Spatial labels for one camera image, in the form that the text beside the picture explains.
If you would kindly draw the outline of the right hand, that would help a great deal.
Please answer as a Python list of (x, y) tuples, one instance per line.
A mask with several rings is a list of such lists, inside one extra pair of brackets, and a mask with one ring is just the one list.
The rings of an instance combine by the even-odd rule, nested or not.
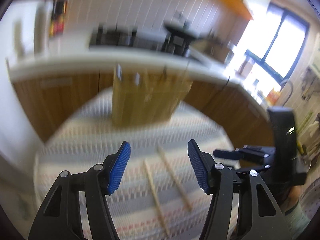
[(289, 192), (287, 199), (285, 200), (285, 202), (283, 202), (283, 204), (280, 207), (283, 213), (285, 213), (286, 211), (289, 211), (298, 203), (301, 191), (302, 191), (301, 186), (291, 187), (291, 190)]

